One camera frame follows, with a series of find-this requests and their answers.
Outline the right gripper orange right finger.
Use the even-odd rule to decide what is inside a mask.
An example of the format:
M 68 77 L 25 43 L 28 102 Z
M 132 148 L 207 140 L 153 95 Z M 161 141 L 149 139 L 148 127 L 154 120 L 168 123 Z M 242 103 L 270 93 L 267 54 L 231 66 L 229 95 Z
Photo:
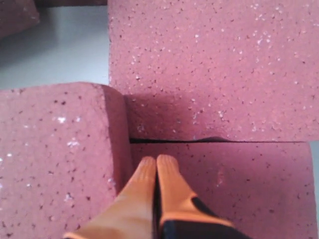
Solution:
M 213 214 L 199 200 L 179 171 L 177 160 L 157 157 L 162 239 L 233 239 L 231 222 Z

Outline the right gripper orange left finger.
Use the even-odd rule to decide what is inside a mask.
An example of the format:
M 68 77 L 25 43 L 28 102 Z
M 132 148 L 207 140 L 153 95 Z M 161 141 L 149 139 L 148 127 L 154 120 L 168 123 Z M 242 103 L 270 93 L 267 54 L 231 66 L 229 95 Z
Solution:
M 65 239 L 151 239 L 156 161 L 146 156 L 113 204 Z

